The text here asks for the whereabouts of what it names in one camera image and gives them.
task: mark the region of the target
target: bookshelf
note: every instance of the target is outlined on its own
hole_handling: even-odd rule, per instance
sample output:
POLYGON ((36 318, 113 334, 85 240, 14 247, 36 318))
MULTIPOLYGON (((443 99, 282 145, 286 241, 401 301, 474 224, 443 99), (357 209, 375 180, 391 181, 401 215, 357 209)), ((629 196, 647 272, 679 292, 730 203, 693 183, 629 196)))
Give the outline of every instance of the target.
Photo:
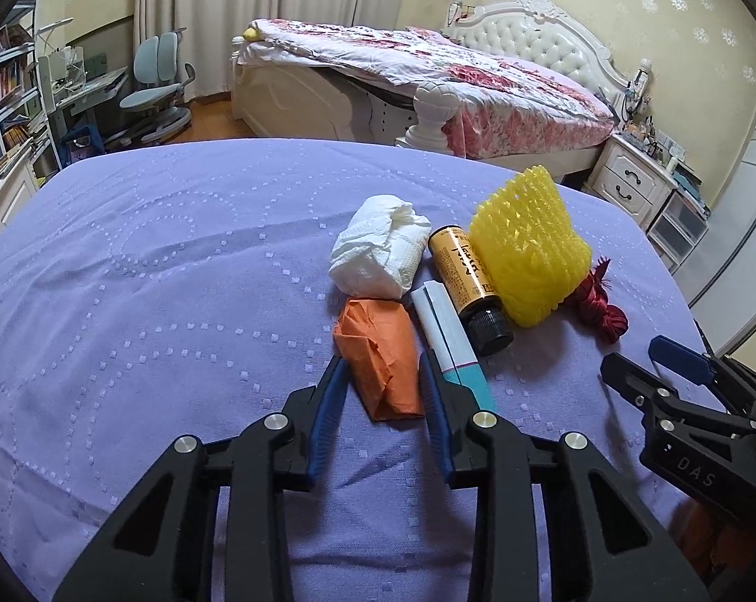
POLYGON ((14 146, 31 146, 35 172, 47 176, 51 167, 56 171, 62 167, 39 88, 36 3, 19 0, 0 28, 0 160, 14 146), (46 163, 38 164, 44 154, 46 163))

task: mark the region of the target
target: drawer handle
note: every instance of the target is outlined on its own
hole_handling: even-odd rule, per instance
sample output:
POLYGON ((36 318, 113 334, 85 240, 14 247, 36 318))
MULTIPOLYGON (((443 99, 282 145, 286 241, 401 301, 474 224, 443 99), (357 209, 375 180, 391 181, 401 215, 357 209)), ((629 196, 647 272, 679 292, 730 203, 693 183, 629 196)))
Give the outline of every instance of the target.
POLYGON ((634 176, 634 179, 637 181, 637 185, 642 185, 643 182, 640 180, 640 176, 637 176, 632 170, 628 169, 624 172, 626 176, 634 176))
POLYGON ((615 190, 617 190, 617 191, 618 191, 618 196, 619 196, 619 197, 620 197, 621 199, 627 199, 628 201, 631 201, 631 200, 632 200, 632 195, 626 195, 626 196, 624 196, 624 195, 623 195, 623 193, 622 193, 622 192, 620 192, 620 186, 619 186, 619 185, 616 185, 616 186, 615 186, 615 190))

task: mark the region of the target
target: bed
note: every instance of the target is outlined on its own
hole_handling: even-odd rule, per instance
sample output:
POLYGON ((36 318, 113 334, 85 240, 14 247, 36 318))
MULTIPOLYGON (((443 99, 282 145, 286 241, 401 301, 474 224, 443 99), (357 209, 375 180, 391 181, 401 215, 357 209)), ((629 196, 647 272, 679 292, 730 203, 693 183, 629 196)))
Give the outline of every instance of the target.
MULTIPOLYGON (((442 32, 473 50, 476 61, 487 54, 524 59, 568 77, 592 94, 602 94, 620 112, 628 80, 612 66, 611 52, 551 1, 465 8, 461 0, 454 0, 454 8, 456 14, 442 32)), ((319 57, 298 61, 291 52, 265 57, 262 45, 238 37, 232 53, 233 114, 259 136, 376 142, 454 153, 446 125, 461 114, 458 84, 422 78, 401 86, 319 57)), ((569 122, 571 116, 565 117, 569 122)), ((509 153, 468 156, 517 170, 544 163, 558 180, 593 167, 606 137, 593 136, 589 146, 575 142, 580 148, 569 146, 570 151, 513 148, 509 153)))
MULTIPOLYGON (((434 227, 467 225, 509 172, 464 167, 353 142, 200 142, 83 160, 19 211, 0 235, 0 549, 39 600, 176 436, 235 436, 318 380, 344 303, 328 257, 363 200, 395 193, 434 227)), ((660 333, 701 351, 632 219, 561 194, 612 258, 631 323, 616 348, 647 368, 660 333)), ((416 281, 432 275, 426 260, 416 281)), ((538 436, 584 432, 668 523, 684 495, 639 465, 640 414, 598 377, 608 350, 557 311, 482 367, 498 412, 538 436)), ((446 489, 423 420, 373 424, 348 392, 327 472, 286 510, 298 602, 466 599, 475 492, 446 489)), ((543 595, 548 574, 541 547, 543 595)))

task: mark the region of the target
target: floral bedspread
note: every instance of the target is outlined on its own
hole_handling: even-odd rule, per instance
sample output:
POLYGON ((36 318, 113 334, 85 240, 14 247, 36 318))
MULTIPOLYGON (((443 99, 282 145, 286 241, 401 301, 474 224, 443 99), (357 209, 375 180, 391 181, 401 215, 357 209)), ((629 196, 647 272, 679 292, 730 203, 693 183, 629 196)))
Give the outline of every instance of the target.
POLYGON ((436 32, 409 27, 252 22, 262 40, 239 62, 327 65, 385 79, 393 86, 458 84, 461 111, 443 131, 457 156, 487 159, 544 154, 604 142, 615 126, 609 109, 571 79, 523 61, 469 50, 436 32))

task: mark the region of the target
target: white nightstand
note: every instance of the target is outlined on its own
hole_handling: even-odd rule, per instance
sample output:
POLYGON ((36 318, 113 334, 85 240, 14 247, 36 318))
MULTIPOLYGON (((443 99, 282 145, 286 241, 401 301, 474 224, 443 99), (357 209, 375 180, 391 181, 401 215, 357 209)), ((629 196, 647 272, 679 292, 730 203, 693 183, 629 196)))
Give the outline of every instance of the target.
POLYGON ((607 140, 584 187, 625 210, 644 231, 675 188, 665 168, 617 134, 607 140))

